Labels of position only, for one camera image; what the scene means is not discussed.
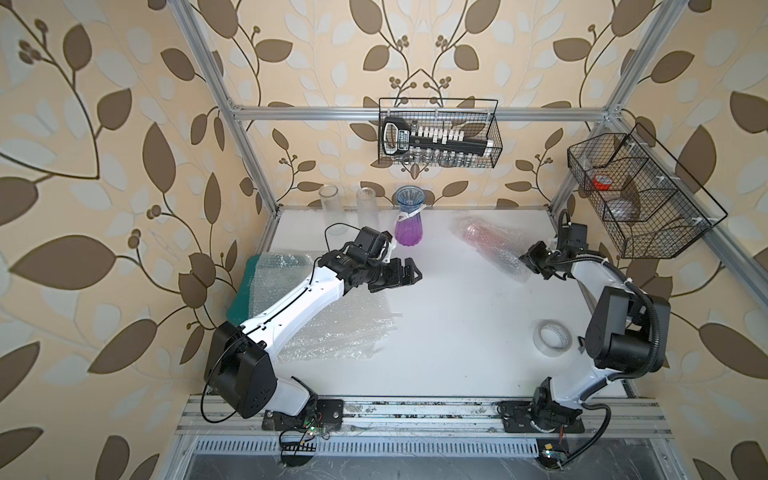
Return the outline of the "pink vase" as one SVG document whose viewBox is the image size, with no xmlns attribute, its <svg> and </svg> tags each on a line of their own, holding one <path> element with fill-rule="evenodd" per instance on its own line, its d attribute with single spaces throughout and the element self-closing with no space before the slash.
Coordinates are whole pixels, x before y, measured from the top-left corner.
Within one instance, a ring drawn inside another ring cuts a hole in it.
<svg viewBox="0 0 768 480">
<path fill-rule="evenodd" d="M 530 279 L 532 272 L 521 260 L 528 250 L 526 238 L 521 232 L 478 216 L 455 219 L 451 232 L 515 282 L 525 284 Z"/>
</svg>

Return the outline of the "purple vase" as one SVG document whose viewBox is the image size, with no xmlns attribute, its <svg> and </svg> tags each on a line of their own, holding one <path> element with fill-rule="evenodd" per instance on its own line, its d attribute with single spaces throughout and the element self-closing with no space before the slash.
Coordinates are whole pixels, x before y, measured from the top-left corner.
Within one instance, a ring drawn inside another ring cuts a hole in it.
<svg viewBox="0 0 768 480">
<path fill-rule="evenodd" d="M 394 194 L 399 209 L 395 238 L 400 245 L 415 246 L 423 238 L 421 212 L 426 207 L 426 194 L 417 186 L 402 186 Z"/>
</svg>

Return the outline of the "clear ribbed glass vase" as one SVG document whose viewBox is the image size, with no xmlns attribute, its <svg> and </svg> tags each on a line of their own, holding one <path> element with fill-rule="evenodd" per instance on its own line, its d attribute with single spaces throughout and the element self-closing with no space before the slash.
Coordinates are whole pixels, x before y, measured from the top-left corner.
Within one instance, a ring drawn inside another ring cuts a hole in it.
<svg viewBox="0 0 768 480">
<path fill-rule="evenodd" d="M 357 191 L 357 217 L 360 228 L 369 227 L 380 229 L 379 210 L 376 192 L 370 187 L 362 187 Z"/>
</svg>

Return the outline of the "clear bubble wrap sheet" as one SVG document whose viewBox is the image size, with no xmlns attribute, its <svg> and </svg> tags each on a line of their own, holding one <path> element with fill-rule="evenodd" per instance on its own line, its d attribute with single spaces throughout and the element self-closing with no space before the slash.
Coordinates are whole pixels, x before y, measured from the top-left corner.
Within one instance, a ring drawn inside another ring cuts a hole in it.
<svg viewBox="0 0 768 480">
<path fill-rule="evenodd" d="M 306 253 L 267 252 L 246 263 L 247 319 L 277 303 L 312 270 L 314 258 Z"/>
</svg>

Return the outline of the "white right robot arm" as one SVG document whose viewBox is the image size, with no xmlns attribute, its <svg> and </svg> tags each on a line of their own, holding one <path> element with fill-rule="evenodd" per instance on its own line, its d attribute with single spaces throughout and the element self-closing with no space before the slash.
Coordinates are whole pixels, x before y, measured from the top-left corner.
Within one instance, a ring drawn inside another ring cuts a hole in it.
<svg viewBox="0 0 768 480">
<path fill-rule="evenodd" d="M 542 241 L 520 257 L 544 279 L 575 279 L 596 300 L 580 347 L 588 358 L 545 379 L 536 389 L 536 417 L 576 416 L 606 386 L 658 371 L 665 359 L 671 306 L 643 290 L 602 254 L 570 248 L 549 249 Z"/>
</svg>

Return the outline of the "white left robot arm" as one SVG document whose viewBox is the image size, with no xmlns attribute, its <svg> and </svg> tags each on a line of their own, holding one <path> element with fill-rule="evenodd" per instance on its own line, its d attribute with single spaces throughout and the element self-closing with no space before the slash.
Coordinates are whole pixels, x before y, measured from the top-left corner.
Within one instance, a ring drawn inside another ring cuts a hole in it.
<svg viewBox="0 0 768 480">
<path fill-rule="evenodd" d="M 322 310 L 361 285 L 372 293 L 411 286 L 423 278 L 415 261 L 356 258 L 332 250 L 313 262 L 313 270 L 288 294 L 255 317 L 214 331 L 204 370 L 204 387 L 213 388 L 244 419 L 270 410 L 294 418 L 312 416 L 317 394 L 305 383 L 276 375 L 273 360 Z"/>
</svg>

